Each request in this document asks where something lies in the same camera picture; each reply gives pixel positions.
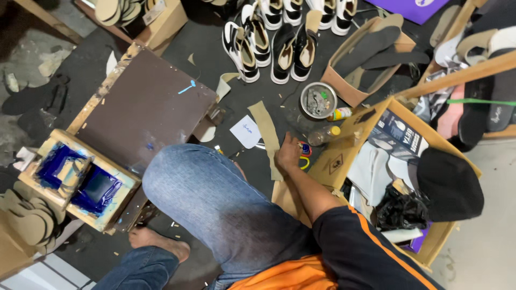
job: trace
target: blue jeans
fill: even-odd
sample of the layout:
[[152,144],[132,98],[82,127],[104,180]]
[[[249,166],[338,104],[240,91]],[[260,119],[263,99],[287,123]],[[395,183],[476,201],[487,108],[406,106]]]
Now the blue jeans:
[[[153,204],[213,252],[223,274],[210,289],[227,289],[282,262],[320,253],[310,228],[271,203],[215,150],[195,144],[165,147],[142,185]],[[161,289],[178,263],[165,250],[138,248],[95,289]]]

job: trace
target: black plastic bag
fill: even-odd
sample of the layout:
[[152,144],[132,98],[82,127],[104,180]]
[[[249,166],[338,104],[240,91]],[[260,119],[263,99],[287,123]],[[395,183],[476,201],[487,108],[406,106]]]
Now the black plastic bag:
[[385,189],[385,196],[376,207],[376,227],[383,231],[428,227],[428,198],[422,192],[402,195],[392,184]]

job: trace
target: plastic bottle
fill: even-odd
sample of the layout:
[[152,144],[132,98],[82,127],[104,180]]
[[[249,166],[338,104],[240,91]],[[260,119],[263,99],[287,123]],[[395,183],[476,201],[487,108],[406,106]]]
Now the plastic bottle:
[[335,111],[333,111],[333,113],[331,113],[331,115],[329,117],[327,117],[326,120],[328,120],[330,122],[338,121],[338,120],[342,120],[342,119],[351,117],[351,114],[352,114],[351,109],[348,107],[338,108],[338,109],[335,109]]
[[312,146],[319,146],[323,143],[331,141],[335,136],[341,133],[341,129],[337,126],[326,126],[317,131],[313,131],[308,135],[308,143]]

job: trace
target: yellow bottle cap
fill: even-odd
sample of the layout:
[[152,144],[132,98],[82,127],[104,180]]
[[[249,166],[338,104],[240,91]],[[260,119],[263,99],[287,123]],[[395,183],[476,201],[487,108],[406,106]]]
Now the yellow bottle cap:
[[330,132],[333,136],[338,136],[341,134],[341,129],[337,126],[333,126],[331,129],[330,129]]

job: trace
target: person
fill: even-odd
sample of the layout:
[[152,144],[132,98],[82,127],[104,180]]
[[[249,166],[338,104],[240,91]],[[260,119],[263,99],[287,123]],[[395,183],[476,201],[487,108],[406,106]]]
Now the person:
[[[223,270],[208,288],[443,289],[298,167],[298,141],[287,133],[276,159],[296,185],[311,229],[215,150],[168,146],[149,164],[142,181],[149,200],[210,248]],[[186,243],[147,228],[129,239],[134,250],[94,289],[161,289],[190,253]]]

